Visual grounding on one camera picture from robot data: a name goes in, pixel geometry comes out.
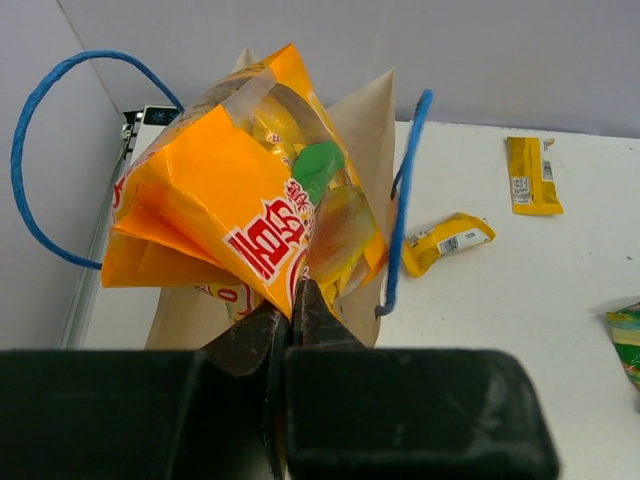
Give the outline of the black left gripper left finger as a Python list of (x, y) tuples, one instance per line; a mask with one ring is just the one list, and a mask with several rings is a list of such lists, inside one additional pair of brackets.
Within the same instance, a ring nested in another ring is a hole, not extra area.
[(286, 318), (264, 304), (196, 350), (8, 350), (5, 479), (280, 479), (274, 356)]

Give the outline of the orange candy bag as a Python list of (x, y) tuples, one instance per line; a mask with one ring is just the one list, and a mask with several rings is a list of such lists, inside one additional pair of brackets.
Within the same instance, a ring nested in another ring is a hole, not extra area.
[(293, 45), (180, 113), (116, 182), (107, 288), (189, 286), (234, 319), (298, 283), (329, 302), (373, 280), (388, 247), (354, 158)]

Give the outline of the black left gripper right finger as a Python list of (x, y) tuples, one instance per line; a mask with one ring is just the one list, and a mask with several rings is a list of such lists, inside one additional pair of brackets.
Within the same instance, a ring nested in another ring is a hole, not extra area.
[(284, 360), (295, 479), (555, 479), (559, 457), (512, 355), (375, 349), (300, 283)]

